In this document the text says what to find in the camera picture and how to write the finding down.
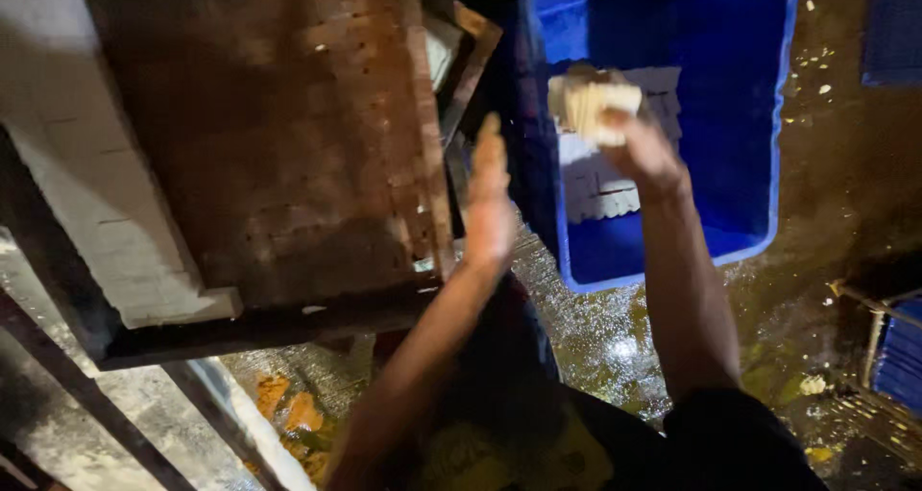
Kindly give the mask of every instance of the blue bin rim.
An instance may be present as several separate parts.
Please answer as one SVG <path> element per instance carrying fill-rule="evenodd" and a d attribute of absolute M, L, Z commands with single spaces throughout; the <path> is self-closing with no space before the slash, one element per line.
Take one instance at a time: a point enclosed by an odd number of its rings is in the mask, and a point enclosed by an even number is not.
<path fill-rule="evenodd" d="M 537 37 L 540 35 L 541 23 L 537 20 L 536 12 L 531 10 L 533 3 L 534 0 L 519 0 L 519 24 L 521 26 L 521 21 L 524 21 L 526 28 L 524 34 L 527 38 L 526 52 L 530 55 L 531 59 L 547 61 L 547 57 L 544 53 L 544 43 L 540 40 L 540 38 Z M 765 234 L 765 238 L 759 241 L 756 245 L 714 258 L 713 261 L 715 266 L 722 266 L 723 264 L 737 262 L 760 254 L 767 249 L 767 247 L 772 243 L 778 233 L 778 189 L 780 182 L 779 174 L 781 172 L 781 151 L 778 146 L 778 134 L 781 133 L 782 129 L 781 107 L 785 102 L 785 96 L 782 94 L 782 89 L 784 88 L 785 83 L 788 81 L 788 75 L 790 73 L 791 41 L 794 39 L 794 27 L 797 22 L 798 3 L 799 0 L 788 0 L 787 7 L 785 9 L 786 13 L 784 35 L 782 36 L 781 40 L 781 51 L 778 62 L 778 79 L 775 85 L 776 104 L 775 108 L 772 110 L 772 182 L 769 186 L 768 231 Z M 539 107 L 542 108 L 546 113 L 547 100 L 539 100 L 538 104 Z M 563 208 L 564 204 L 563 190 L 560 186 L 559 160 L 556 158 L 556 154 L 553 163 L 554 172 L 552 173 L 552 176 L 554 196 L 557 198 L 557 204 L 555 207 L 561 209 Z M 633 275 L 617 277 L 615 279 L 608 279 L 605 281 L 590 283 L 577 282 L 573 278 L 572 271 L 570 269 L 570 245 L 568 244 L 569 233 L 567 231 L 567 226 L 569 223 L 567 222 L 567 219 L 556 219 L 556 221 L 557 246 L 559 252 L 558 266 L 560 270 L 560 276 L 563 278 L 563 282 L 567 285 L 568 288 L 570 288 L 571 291 L 576 293 L 594 293 L 597 291 L 604 291 L 644 281 L 644 274 L 641 272 L 635 273 Z"/>

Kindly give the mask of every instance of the metal frame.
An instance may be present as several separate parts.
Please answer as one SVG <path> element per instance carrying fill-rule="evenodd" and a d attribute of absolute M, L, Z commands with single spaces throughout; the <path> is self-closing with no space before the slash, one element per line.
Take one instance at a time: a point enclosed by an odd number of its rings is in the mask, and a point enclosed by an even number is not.
<path fill-rule="evenodd" d="M 449 73 L 452 96 L 440 113 L 443 147 L 451 141 L 501 30 L 455 0 L 429 0 L 474 39 Z M 455 180 L 464 183 L 466 180 Z M 6 226 L 64 321 L 99 370 L 330 340 L 413 326 L 434 293 L 415 282 L 380 292 L 340 295 L 312 306 L 248 309 L 237 319 L 128 329 L 54 216 L 5 128 L 0 127 L 0 225 Z"/>
<path fill-rule="evenodd" d="M 87 378 L 80 367 L 3 290 L 0 290 L 0 326 L 9 332 L 165 489 L 195 490 L 179 470 L 102 393 L 96 381 Z"/>

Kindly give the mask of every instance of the trash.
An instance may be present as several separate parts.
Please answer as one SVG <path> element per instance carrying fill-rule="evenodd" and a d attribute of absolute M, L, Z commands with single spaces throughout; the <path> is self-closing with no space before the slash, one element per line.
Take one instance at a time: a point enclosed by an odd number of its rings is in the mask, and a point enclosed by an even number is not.
<path fill-rule="evenodd" d="M 816 376 L 807 376 L 801 381 L 801 394 L 805 396 L 822 394 L 825 390 L 826 380 L 819 374 Z"/>

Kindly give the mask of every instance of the wooden board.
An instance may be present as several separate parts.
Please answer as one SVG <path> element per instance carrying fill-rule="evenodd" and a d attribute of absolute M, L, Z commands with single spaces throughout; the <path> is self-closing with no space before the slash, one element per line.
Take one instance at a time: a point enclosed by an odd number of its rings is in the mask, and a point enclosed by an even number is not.
<path fill-rule="evenodd" d="M 208 287 L 297 305 L 450 269 L 419 0 L 87 1 Z"/>

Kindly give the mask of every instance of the wet floor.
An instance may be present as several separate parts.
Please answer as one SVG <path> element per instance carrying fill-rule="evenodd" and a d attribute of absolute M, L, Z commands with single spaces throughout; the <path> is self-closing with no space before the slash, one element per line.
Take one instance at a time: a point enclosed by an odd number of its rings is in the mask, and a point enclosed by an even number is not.
<path fill-rule="evenodd" d="M 914 473 L 827 410 L 829 387 L 852 377 L 864 339 L 843 341 L 826 284 L 922 246 L 922 87 L 860 84 L 868 2 L 801 0 L 779 138 L 778 235 L 763 254 L 720 269 L 746 390 L 783 417 L 818 473 L 842 489 L 895 488 Z M 574 295 L 527 237 L 514 270 L 546 321 L 566 382 L 657 424 L 669 402 L 643 285 Z M 825 392 L 805 395 L 817 381 Z"/>

